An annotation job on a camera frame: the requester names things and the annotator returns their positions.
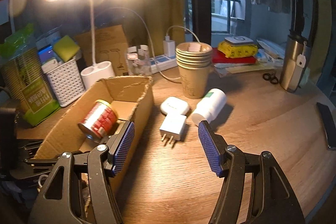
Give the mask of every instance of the white lamp base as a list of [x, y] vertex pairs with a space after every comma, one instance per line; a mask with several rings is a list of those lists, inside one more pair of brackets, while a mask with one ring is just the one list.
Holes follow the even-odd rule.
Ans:
[[115, 77], [115, 74], [112, 68], [112, 63], [110, 61], [104, 61], [82, 70], [81, 77], [85, 89], [88, 90], [98, 80]]

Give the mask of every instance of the pill bottle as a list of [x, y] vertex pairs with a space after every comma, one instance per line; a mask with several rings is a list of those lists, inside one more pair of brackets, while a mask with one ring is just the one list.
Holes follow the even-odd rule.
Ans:
[[227, 98], [223, 91], [219, 89], [210, 90], [191, 114], [194, 124], [198, 126], [201, 121], [212, 122], [225, 106], [226, 100]]

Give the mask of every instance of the power strip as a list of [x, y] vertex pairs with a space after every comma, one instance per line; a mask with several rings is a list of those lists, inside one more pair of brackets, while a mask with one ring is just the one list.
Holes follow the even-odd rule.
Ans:
[[[177, 67], [176, 58], [173, 59], [163, 54], [156, 56], [155, 59], [161, 71]], [[151, 58], [150, 61], [151, 61], [152, 74], [159, 72], [157, 66], [155, 65], [154, 58]]]

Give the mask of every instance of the yellow sponge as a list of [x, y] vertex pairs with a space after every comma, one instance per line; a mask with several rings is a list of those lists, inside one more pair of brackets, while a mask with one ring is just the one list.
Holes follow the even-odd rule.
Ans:
[[52, 49], [64, 62], [68, 62], [76, 55], [80, 47], [66, 35], [59, 40]]

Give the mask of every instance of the red book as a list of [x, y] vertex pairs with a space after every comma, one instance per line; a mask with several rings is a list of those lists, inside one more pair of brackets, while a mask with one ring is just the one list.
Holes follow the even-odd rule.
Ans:
[[257, 60], [253, 57], [242, 58], [227, 58], [223, 52], [220, 52], [217, 48], [212, 48], [212, 62], [218, 63], [231, 63], [231, 64], [254, 64]]

